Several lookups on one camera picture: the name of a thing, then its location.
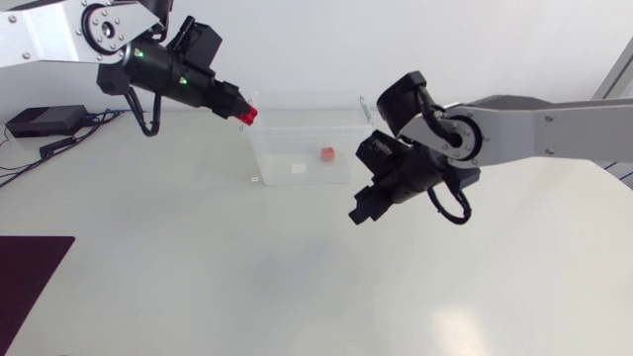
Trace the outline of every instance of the white paper label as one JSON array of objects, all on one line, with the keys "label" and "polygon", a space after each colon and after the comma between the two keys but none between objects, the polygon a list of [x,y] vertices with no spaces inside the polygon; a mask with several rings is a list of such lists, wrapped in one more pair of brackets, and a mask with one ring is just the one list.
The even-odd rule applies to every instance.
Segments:
[{"label": "white paper label", "polygon": [[306,163],[295,163],[292,168],[293,174],[305,174],[308,172]]}]

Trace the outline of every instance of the white wall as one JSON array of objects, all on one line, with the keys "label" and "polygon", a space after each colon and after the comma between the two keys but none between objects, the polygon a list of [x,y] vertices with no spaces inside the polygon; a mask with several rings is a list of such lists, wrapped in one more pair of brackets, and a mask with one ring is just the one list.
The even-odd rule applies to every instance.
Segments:
[{"label": "white wall", "polygon": [[[440,103],[589,98],[633,36],[629,0],[175,0],[171,34],[187,14],[223,36],[213,69],[245,92],[357,89],[375,99],[421,70]],[[88,64],[1,69],[0,123],[29,106],[125,106],[95,79]],[[30,94],[18,82],[32,83]]]}]

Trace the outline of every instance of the black power cable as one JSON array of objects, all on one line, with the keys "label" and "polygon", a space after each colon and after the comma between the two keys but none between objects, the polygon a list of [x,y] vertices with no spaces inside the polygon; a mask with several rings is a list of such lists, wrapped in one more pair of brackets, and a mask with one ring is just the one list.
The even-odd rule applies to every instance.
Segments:
[{"label": "black power cable", "polygon": [[[426,124],[431,129],[431,131],[450,143],[453,147],[459,147],[462,144],[461,138],[458,135],[449,132],[448,129],[446,129],[435,116],[436,112],[439,111],[443,113],[444,109],[438,107],[433,103],[430,95],[428,95],[426,89],[421,85],[417,87],[417,97],[420,101],[419,107],[422,113],[422,117],[426,121]],[[435,190],[433,188],[427,189],[426,192],[428,193],[428,197],[433,203],[433,206],[435,206],[435,208],[437,209],[437,212],[450,222],[462,225],[467,223],[468,220],[471,218],[473,210],[470,203],[468,202],[468,199],[466,198],[466,195],[464,195],[461,190],[451,190],[451,194],[453,194],[453,197],[455,197],[457,203],[459,203],[459,205],[462,206],[462,209],[464,210],[464,216],[462,218],[455,217],[454,215],[446,211],[446,209],[442,206],[439,199],[437,198],[437,195],[435,194]]]},{"label": "black power cable", "polygon": [[138,100],[138,96],[136,95],[136,91],[134,88],[130,88],[130,91],[125,94],[125,98],[130,105],[130,109],[132,113],[135,115],[136,120],[138,121],[138,125],[142,130],[142,133],[147,137],[154,137],[158,134],[160,130],[160,106],[162,96],[160,94],[156,94],[154,96],[154,110],[153,110],[153,118],[151,121],[151,126],[148,129],[147,124],[145,123],[145,116],[142,112],[142,106],[140,105],[140,101]]},{"label": "black power cable", "polygon": [[459,203],[462,206],[462,209],[464,210],[464,216],[462,218],[455,217],[454,215],[446,211],[446,209],[439,202],[439,199],[437,199],[437,195],[435,194],[435,190],[433,188],[427,189],[426,192],[428,193],[428,197],[431,199],[433,206],[435,206],[435,208],[437,209],[437,212],[441,214],[444,218],[449,220],[450,222],[454,224],[462,225],[462,224],[467,223],[468,220],[471,219],[473,210],[471,209],[471,205],[468,202],[468,199],[466,199],[466,196],[464,195],[462,191],[453,192],[453,197],[455,197],[455,200],[457,200],[457,203]]},{"label": "black power cable", "polygon": [[449,132],[435,117],[435,112],[443,112],[444,110],[433,103],[430,95],[428,95],[426,89],[421,85],[417,87],[417,98],[420,102],[419,108],[422,113],[422,118],[426,121],[431,131],[450,143],[453,147],[459,147],[462,143],[460,137]]},{"label": "black power cable", "polygon": [[121,115],[123,111],[111,111],[111,110],[106,110],[104,113],[102,114],[93,114],[93,115],[89,115],[86,118],[84,118],[84,126],[86,127],[90,127],[90,130],[88,131],[88,133],[77,137],[76,138],[76,142],[73,144],[70,144],[69,146],[58,150],[57,152],[53,152],[51,154],[48,154],[46,156],[44,156],[43,158],[41,158],[40,160],[31,163],[31,164],[27,164],[24,166],[20,166],[20,167],[14,167],[14,168],[4,168],[4,167],[0,167],[0,169],[2,170],[6,170],[6,171],[17,171],[17,172],[12,172],[12,173],[7,173],[7,174],[3,174],[0,175],[0,179],[1,178],[7,178],[7,177],[11,177],[7,180],[5,180],[4,182],[0,183],[0,188],[6,187],[9,183],[13,182],[14,180],[18,179],[18,177],[22,176],[23,174],[39,167],[40,165],[42,165],[43,163],[47,162],[48,160],[50,160],[51,158],[58,156],[62,153],[64,153],[65,151],[72,149],[74,147],[76,147],[79,143],[83,142],[86,138],[88,138],[89,136],[91,136],[93,133],[95,133],[99,128],[101,128],[102,126],[104,126],[105,124],[111,122],[112,120],[116,119],[118,116]]}]

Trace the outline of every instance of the metal bracket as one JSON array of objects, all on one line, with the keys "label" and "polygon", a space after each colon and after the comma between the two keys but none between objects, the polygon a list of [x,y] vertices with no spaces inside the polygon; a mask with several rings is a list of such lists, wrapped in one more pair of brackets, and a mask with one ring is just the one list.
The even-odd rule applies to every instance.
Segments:
[{"label": "metal bracket", "polygon": [[[103,37],[104,28],[95,26],[90,34],[85,34],[82,28],[84,12],[95,4],[103,6],[108,17],[113,19],[116,35],[107,43],[103,41],[103,46],[109,48],[108,54],[95,50],[87,42],[89,36],[94,37],[99,31]],[[95,18],[91,19],[103,17],[102,11],[93,13]],[[113,5],[110,0],[66,0],[26,10],[0,12],[0,36],[4,47],[0,67],[39,60],[116,63],[124,56],[119,49],[158,21],[140,3],[117,2]]]},{"label": "metal bracket", "polygon": [[534,156],[633,161],[632,99],[548,104],[537,110],[460,106],[447,112],[449,117],[469,114],[482,133],[482,148],[471,161],[450,162],[458,168]]}]

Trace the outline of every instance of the black device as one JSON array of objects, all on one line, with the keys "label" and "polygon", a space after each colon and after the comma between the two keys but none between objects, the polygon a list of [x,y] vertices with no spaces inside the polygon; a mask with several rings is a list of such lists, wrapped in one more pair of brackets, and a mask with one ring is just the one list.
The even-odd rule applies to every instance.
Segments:
[{"label": "black device", "polygon": [[[148,2],[143,5],[162,9],[156,14],[162,16],[171,0],[155,3],[164,6],[148,7]],[[222,43],[211,27],[188,16],[167,46],[160,45],[154,35],[148,32],[132,41],[123,63],[101,64],[97,78],[104,93],[126,97],[145,135],[158,134],[163,96],[195,108],[207,107],[223,119],[234,116],[247,125],[253,123],[257,110],[246,102],[237,86],[216,80],[216,73],[210,68]],[[132,85],[155,93],[150,128]]]},{"label": "black device", "polygon": [[83,105],[31,108],[6,124],[14,137],[73,135],[81,128],[88,111]]},{"label": "black device", "polygon": [[[462,144],[458,135],[439,122],[438,117],[444,110],[433,102],[426,91],[426,80],[419,72],[407,74],[385,91],[377,106],[395,135],[413,118],[422,115],[436,135],[453,146]],[[433,205],[446,219],[456,224],[466,223],[472,210],[462,190],[479,180],[480,169],[455,168],[448,164],[443,154],[405,136],[400,139],[403,142],[375,131],[358,147],[356,155],[374,174],[374,185],[365,187],[354,197],[357,208],[349,214],[352,220],[356,224],[369,218],[376,221],[391,205],[427,192]],[[462,206],[464,216],[461,218],[449,214],[439,203],[433,187],[442,182]]]}]

